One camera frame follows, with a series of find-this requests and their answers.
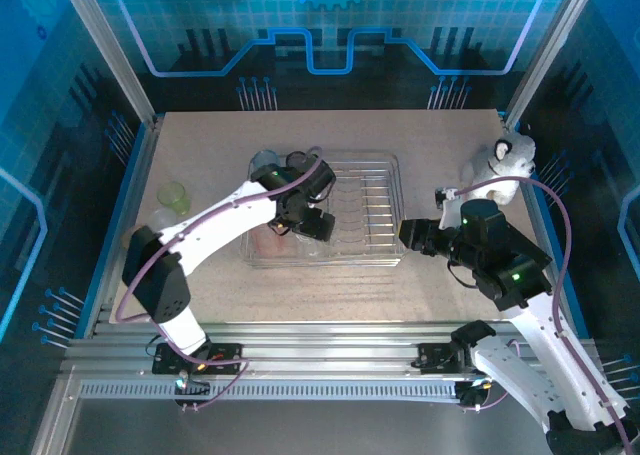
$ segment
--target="black clamp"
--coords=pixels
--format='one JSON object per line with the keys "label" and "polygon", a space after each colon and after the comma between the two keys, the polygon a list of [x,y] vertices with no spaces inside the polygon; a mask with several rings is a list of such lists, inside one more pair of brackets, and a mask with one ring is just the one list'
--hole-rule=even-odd
{"label": "black clamp", "polygon": [[451,343],[462,350],[475,347],[480,340],[486,337],[495,337],[496,331],[482,320],[469,322],[451,333]]}
{"label": "black clamp", "polygon": [[418,358],[411,362],[413,368],[422,375],[429,373],[460,373],[464,361],[464,353],[455,349],[450,343],[420,343]]}

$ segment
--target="dish rack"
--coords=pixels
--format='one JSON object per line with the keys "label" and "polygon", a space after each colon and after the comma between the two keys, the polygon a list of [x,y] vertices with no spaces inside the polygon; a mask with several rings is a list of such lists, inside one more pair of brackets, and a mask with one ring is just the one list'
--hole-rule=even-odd
{"label": "dish rack", "polygon": [[336,174],[329,197],[318,208],[336,217],[329,242],[266,225],[242,235],[241,255],[251,266],[388,266],[401,260],[398,238],[404,203],[397,158],[385,152],[334,151],[323,156]]}

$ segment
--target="cable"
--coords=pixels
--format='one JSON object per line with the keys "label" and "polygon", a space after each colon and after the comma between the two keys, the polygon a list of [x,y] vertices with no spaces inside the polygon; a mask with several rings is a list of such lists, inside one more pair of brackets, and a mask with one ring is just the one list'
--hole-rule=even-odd
{"label": "cable", "polygon": [[[561,333],[564,332],[564,328],[560,323],[560,290],[562,289],[562,286],[564,284],[564,277],[566,276],[567,269],[569,267],[569,257],[571,256],[571,244],[572,244],[571,220],[569,220],[569,212],[567,212],[567,208],[564,206],[564,203],[562,203],[562,200],[560,199],[560,197],[556,194],[556,192],[554,192],[549,187],[547,187],[544,183],[539,182],[538,180],[533,180],[531,178],[525,178],[525,177],[516,177],[516,176],[498,177],[492,180],[487,180],[485,182],[480,182],[468,188],[458,190],[455,192],[454,195],[456,196],[465,195],[469,192],[472,192],[473,190],[477,190],[478,188],[486,187],[487,185],[492,185],[498,182],[507,182],[507,181],[528,183],[530,185],[534,185],[544,190],[556,202],[556,204],[558,205],[558,208],[560,209],[560,213],[562,214],[562,219],[564,221],[564,227],[566,232],[566,239],[564,244],[564,258],[562,259],[562,266],[560,268],[560,273],[558,274],[558,280],[556,281],[556,286],[553,290],[553,296],[551,299],[552,300],[551,312],[552,312],[552,318],[553,318],[553,325],[556,329],[556,332],[560,335]],[[566,349],[571,354],[571,357],[573,358],[573,360],[576,362],[578,367],[580,367],[580,370],[582,371],[584,376],[587,378],[587,380],[589,380],[589,383],[595,390],[598,397],[600,397],[600,401],[602,402],[602,405],[606,407],[607,412],[611,416],[611,419],[613,420],[613,423],[616,426],[616,429],[618,430],[618,434],[620,435],[620,440],[622,440],[622,445],[624,446],[625,453],[627,455],[632,455],[633,449],[631,448],[629,437],[627,437],[627,432],[622,426],[622,421],[620,420],[620,417],[618,417],[618,414],[616,413],[615,409],[611,406],[609,397],[607,397],[607,394],[604,393],[604,390],[602,389],[602,387],[600,386],[596,378],[593,376],[593,374],[589,370],[589,367],[587,367],[584,361],[580,358],[580,355],[578,355],[578,352],[573,347],[571,342],[567,340],[567,338],[564,336],[560,336],[560,339],[562,340],[562,343],[564,344]]]}
{"label": "cable", "polygon": [[153,359],[154,359],[154,360],[156,360],[156,361],[158,360],[158,359],[156,358],[156,355],[155,355],[154,353],[149,353],[149,348],[151,348],[151,345],[153,344],[153,342],[155,342],[155,341],[156,341],[157,339],[159,339],[160,337],[162,337],[162,335],[154,335],[154,337],[153,337],[151,340],[149,340],[149,341],[147,342],[147,344],[145,345],[145,347],[144,347],[144,352],[145,352],[147,355],[149,355],[150,357],[153,357]]}
{"label": "cable", "polygon": [[320,163],[322,162],[322,149],[320,147],[311,147],[306,153],[307,157],[309,157],[312,152],[317,152],[316,160],[311,166],[311,168],[309,168],[309,170],[305,172],[300,178],[294,180],[291,183],[288,183],[287,185],[284,185],[283,187],[277,188],[275,190],[271,190],[264,193],[258,193],[255,195],[249,195],[246,197],[238,198],[231,202],[227,202],[223,205],[220,205],[219,207],[214,208],[210,212],[204,213],[203,215],[198,217],[196,220],[194,220],[192,223],[190,223],[188,226],[186,226],[182,231],[178,232],[171,240],[169,240],[166,244],[164,244],[156,253],[154,253],[151,257],[149,257],[149,259],[142,266],[142,268],[140,268],[136,276],[133,277],[131,284],[127,288],[127,291],[123,295],[122,300],[120,300],[120,304],[116,309],[115,318],[118,323],[131,323],[131,322],[135,322],[142,319],[149,320],[156,327],[158,332],[166,339],[167,344],[171,347],[171,349],[174,352],[176,352],[178,355],[180,355],[182,358],[184,358],[185,360],[191,363],[204,364],[207,366],[223,366],[223,365],[235,365],[237,363],[244,362],[245,365],[238,372],[238,375],[236,375],[236,378],[234,378],[222,392],[216,395],[213,399],[200,404],[200,406],[210,405],[211,403],[216,401],[218,398],[220,398],[224,393],[226,393],[227,390],[229,390],[235,383],[237,383],[237,381],[240,379],[242,374],[247,370],[249,366],[249,360],[243,359],[243,358],[237,358],[234,360],[201,360],[201,359],[192,357],[190,355],[186,355],[180,351],[180,349],[176,346],[175,343],[173,343],[173,341],[167,336],[164,330],[162,330],[162,327],[160,327],[160,325],[157,324],[155,321],[151,320],[148,314],[140,313],[137,315],[132,315],[130,317],[123,317],[124,308],[129,302],[129,299],[131,298],[134,290],[138,287],[138,285],[140,284],[144,276],[151,269],[151,267],[153,267],[153,265],[160,259],[160,257],[162,257],[162,255],[164,255],[166,252],[168,252],[171,248],[173,248],[175,245],[180,243],[182,240],[184,240],[187,235],[193,232],[200,225],[209,221],[216,215],[220,215],[221,213],[224,213],[227,210],[230,210],[231,208],[238,208],[239,206],[245,205],[247,203],[256,202],[258,200],[263,200],[265,198],[280,195],[281,193],[287,192],[297,187],[304,181],[306,181],[313,174],[313,172],[315,172],[315,170],[320,166]]}
{"label": "cable", "polygon": [[454,267],[459,267],[460,265],[458,265],[457,263],[455,263],[455,264],[454,264],[454,263],[452,263],[452,262],[451,262],[451,260],[449,260],[449,261],[447,262],[447,270],[449,270],[449,273],[451,274],[451,276],[452,276],[453,278],[455,278],[455,279],[456,279],[456,281],[457,281],[460,285],[462,285],[464,288],[470,288],[470,289],[473,289],[473,290],[477,290],[477,289],[478,289],[478,286],[477,286],[477,285],[471,285],[470,283],[466,283],[466,282],[463,282],[462,280],[460,280],[460,279],[458,278],[458,276],[457,276],[455,273],[453,273],[453,270],[451,270],[451,267],[452,267],[452,266],[454,266]]}
{"label": "cable", "polygon": [[244,364],[244,367],[242,367],[242,370],[240,370],[238,372],[238,374],[235,376],[235,378],[233,380],[231,380],[229,382],[229,384],[224,387],[224,389],[222,389],[222,391],[220,393],[218,393],[215,397],[207,400],[206,402],[202,402],[202,403],[194,403],[193,405],[187,405],[184,404],[182,406],[183,410],[193,410],[194,412],[197,412],[198,410],[200,410],[201,408],[205,408],[208,407],[209,405],[211,405],[212,403],[216,402],[220,397],[222,397],[224,394],[226,394],[229,390],[231,390],[231,388],[238,383],[238,380],[240,380],[240,377],[242,377],[242,375],[244,374],[244,372],[247,370],[247,368],[249,367],[249,362]]}

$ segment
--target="clear plastic cup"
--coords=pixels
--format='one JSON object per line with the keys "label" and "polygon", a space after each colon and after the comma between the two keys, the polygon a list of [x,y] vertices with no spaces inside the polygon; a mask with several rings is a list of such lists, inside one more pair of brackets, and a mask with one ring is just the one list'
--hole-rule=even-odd
{"label": "clear plastic cup", "polygon": [[169,182],[160,187],[157,193],[158,201],[170,208],[176,215],[186,215],[191,208],[191,199],[187,191],[178,182]]}
{"label": "clear plastic cup", "polygon": [[269,165],[271,163],[275,163],[276,165],[280,165],[280,158],[278,154],[273,150],[260,150],[256,153],[251,159],[251,163],[249,164],[249,168],[251,173],[255,172],[260,167],[265,165]]}
{"label": "clear plastic cup", "polygon": [[176,223],[178,223],[178,215],[167,207],[155,210],[149,215],[149,219],[147,220],[147,225],[153,233],[161,232],[165,228],[174,226]]}

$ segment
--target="blue wall graphic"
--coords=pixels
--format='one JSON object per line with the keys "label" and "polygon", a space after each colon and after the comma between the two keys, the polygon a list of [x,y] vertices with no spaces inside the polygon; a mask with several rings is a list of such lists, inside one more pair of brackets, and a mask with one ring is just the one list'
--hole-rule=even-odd
{"label": "blue wall graphic", "polygon": [[[345,74],[354,60],[357,67],[359,51],[372,50],[371,37],[353,39],[358,33],[405,45],[435,74],[504,75],[524,70],[560,1],[99,0],[136,70],[158,77],[224,76],[252,48],[268,45],[279,58],[306,51],[313,74]],[[355,30],[346,44],[344,30]],[[294,33],[301,43],[289,42]],[[209,66],[177,67],[194,45]],[[481,53],[484,71],[462,71],[460,55],[470,48]],[[335,54],[336,63],[314,62],[319,53]]]}

